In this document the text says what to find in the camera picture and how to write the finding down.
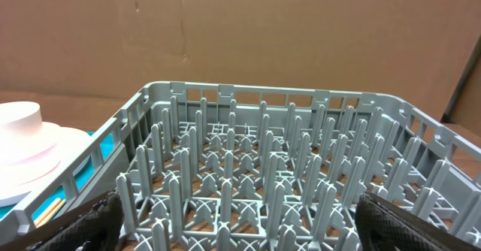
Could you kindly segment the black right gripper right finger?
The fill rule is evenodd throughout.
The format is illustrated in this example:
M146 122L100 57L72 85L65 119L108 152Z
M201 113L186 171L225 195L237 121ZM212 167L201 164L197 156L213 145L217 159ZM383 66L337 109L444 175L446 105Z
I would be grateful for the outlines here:
M355 227L363 250L480 251L372 192L359 197Z

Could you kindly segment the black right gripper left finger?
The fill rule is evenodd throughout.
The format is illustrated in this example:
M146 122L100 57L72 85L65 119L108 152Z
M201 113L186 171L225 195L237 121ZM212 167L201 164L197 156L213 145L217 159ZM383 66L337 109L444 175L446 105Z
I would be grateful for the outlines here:
M115 250L124 221L121 197L110 190L29 233L2 250Z

